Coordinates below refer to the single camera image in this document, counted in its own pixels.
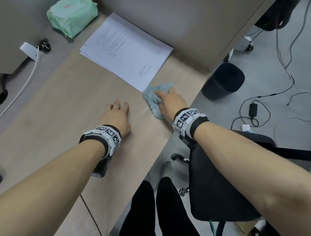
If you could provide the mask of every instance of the wooden tabletop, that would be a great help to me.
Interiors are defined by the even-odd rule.
[[[88,27],[94,32],[104,19],[100,16]],[[6,176],[0,190],[3,192],[76,145],[84,131],[97,125],[105,104],[117,99],[128,102],[130,134],[122,140],[106,176],[91,177],[82,193],[103,235],[108,235],[172,130],[152,115],[138,90],[80,55],[79,48],[89,36],[79,39],[78,47],[0,136],[1,166],[12,173]],[[173,82],[190,105],[208,75],[173,52],[151,85]],[[77,200],[57,235],[97,235],[81,200]]]

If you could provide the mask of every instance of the wrist-mounted device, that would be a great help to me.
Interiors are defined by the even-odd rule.
[[[105,146],[105,154],[91,174],[91,176],[102,178],[107,172],[112,155],[120,146],[121,133],[112,125],[99,125],[84,132],[79,143],[88,139],[100,141]]]
[[[190,149],[197,142],[193,135],[200,124],[209,121],[207,116],[195,108],[183,108],[179,110],[174,118],[173,129],[179,133],[179,138]]]

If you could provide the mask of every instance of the microfiber towel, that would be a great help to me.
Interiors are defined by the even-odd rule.
[[[165,119],[164,116],[161,114],[161,111],[159,108],[159,103],[161,103],[162,100],[153,91],[162,90],[163,92],[167,93],[169,91],[169,88],[172,88],[172,87],[174,87],[173,83],[163,83],[158,86],[148,85],[148,87],[142,93],[142,97],[146,100],[153,115],[158,119]]]

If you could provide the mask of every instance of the stack of paper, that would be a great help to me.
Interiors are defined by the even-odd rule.
[[[80,50],[143,92],[173,48],[112,13]]]

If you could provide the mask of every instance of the black trash bin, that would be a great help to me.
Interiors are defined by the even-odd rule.
[[[244,83],[245,76],[235,65],[226,62],[221,64],[202,88],[203,95],[211,101],[216,101],[238,89]]]

